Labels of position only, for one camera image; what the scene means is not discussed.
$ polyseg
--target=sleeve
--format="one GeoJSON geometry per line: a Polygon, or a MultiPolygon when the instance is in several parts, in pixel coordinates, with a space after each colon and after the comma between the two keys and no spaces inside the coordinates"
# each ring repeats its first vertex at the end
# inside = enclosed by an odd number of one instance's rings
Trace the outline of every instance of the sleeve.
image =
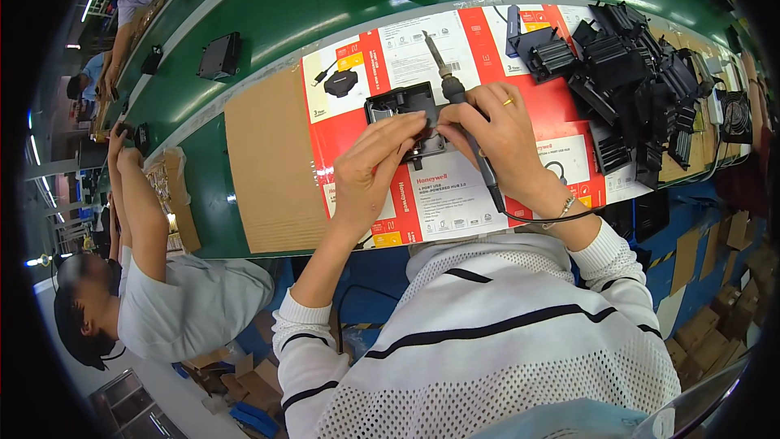
{"type": "Polygon", "coordinates": [[[661,337],[653,297],[645,286],[647,279],[637,254],[609,224],[601,220],[601,229],[590,246],[570,254],[590,290],[600,293],[641,330],[661,337]]]}
{"type": "Polygon", "coordinates": [[[274,311],[274,354],[279,359],[282,410],[290,437],[307,437],[317,426],[349,357],[336,352],[328,317],[331,306],[310,309],[289,294],[274,311]]]}

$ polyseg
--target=bracelet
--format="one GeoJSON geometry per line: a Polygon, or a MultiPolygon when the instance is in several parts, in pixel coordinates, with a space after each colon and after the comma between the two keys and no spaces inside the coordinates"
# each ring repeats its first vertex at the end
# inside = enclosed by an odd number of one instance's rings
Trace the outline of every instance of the bracelet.
{"type": "MultiPolygon", "coordinates": [[[[558,219],[565,216],[567,212],[569,212],[569,209],[572,208],[572,204],[574,203],[574,196],[569,197],[568,200],[566,200],[566,203],[563,204],[563,212],[561,212],[561,215],[558,216],[558,219]]],[[[541,224],[541,228],[544,230],[550,229],[552,226],[556,225],[557,222],[551,222],[548,224],[541,224]]]]}

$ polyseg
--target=black fan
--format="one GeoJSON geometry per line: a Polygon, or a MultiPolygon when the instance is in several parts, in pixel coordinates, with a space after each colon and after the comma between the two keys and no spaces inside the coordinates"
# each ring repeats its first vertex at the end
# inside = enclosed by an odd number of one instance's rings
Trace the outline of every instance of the black fan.
{"type": "Polygon", "coordinates": [[[723,142],[753,143],[753,122],[750,119],[750,101],[743,91],[726,92],[717,96],[723,109],[721,138],[723,142]]]}

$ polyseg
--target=power cord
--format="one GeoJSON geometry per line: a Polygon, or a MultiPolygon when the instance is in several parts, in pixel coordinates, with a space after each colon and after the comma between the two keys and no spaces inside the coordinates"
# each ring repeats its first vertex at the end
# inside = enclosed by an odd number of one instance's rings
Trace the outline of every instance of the power cord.
{"type": "Polygon", "coordinates": [[[400,302],[400,298],[396,298],[389,293],[385,293],[384,291],[379,291],[376,288],[366,287],[364,285],[350,285],[346,288],[344,291],[344,295],[342,295],[341,300],[338,302],[338,308],[336,309],[336,326],[338,326],[338,352],[344,352],[344,336],[342,334],[342,328],[341,328],[341,309],[344,306],[344,300],[346,299],[347,294],[350,290],[353,288],[363,288],[364,290],[373,291],[374,293],[378,293],[381,296],[385,296],[387,298],[392,298],[396,302],[400,302]]]}

